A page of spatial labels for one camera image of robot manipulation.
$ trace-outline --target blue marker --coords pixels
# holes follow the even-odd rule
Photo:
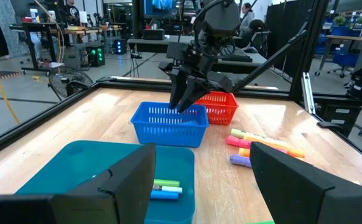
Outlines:
[[[151,199],[178,200],[179,194],[177,192],[164,192],[161,190],[153,190],[151,192]]]

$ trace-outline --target teal bin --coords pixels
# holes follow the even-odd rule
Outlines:
[[[65,194],[107,169],[140,145],[75,141],[66,145],[16,194]],[[145,224],[192,223],[195,212],[195,157],[183,147],[156,146],[155,179],[177,180],[183,192],[177,201],[151,200]]]

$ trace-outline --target purple highlighter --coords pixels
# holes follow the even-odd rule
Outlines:
[[[241,166],[251,168],[250,158],[248,158],[248,157],[239,156],[239,155],[232,155],[230,157],[230,161],[234,165],[241,165]]]

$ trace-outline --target red basket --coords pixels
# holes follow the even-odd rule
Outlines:
[[[218,91],[212,91],[195,104],[206,106],[210,124],[230,124],[239,106],[232,93]]]

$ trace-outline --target pink highlighter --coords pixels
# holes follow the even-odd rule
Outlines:
[[[250,144],[251,144],[251,141],[238,139],[237,137],[234,137],[234,136],[226,137],[225,142],[227,144],[232,145],[232,146],[238,146],[238,147],[242,147],[242,148],[245,148],[245,149],[250,149]]]

